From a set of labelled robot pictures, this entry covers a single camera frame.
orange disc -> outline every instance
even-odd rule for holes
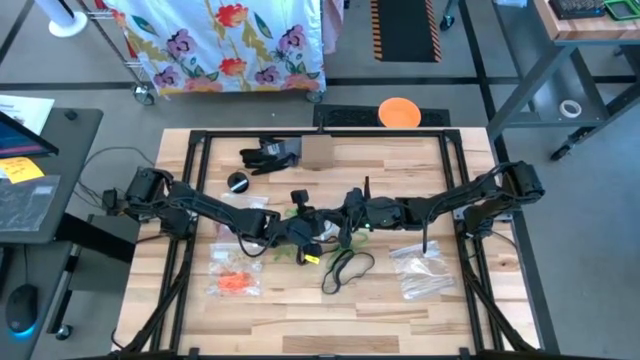
[[[416,104],[404,98],[390,98],[380,104],[378,118],[385,127],[412,128],[420,125],[422,115]]]

yellow tag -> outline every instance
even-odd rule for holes
[[[12,184],[44,176],[42,170],[25,157],[1,159],[0,169],[4,170]]]
[[[304,259],[307,260],[308,262],[314,263],[316,265],[320,264],[320,259],[315,257],[315,256],[305,255]]]

floral fabric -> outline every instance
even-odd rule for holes
[[[320,0],[108,0],[161,95],[326,89]]]

black floor mat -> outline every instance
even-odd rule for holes
[[[451,126],[449,110],[420,109],[420,127]],[[313,126],[382,126],[378,121],[377,106],[316,105],[313,111]]]
[[[432,0],[371,0],[375,58],[440,62],[442,52]]]

computer mouse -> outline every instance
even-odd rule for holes
[[[29,335],[38,319],[38,288],[24,284],[13,290],[5,311],[9,329],[17,336]]]

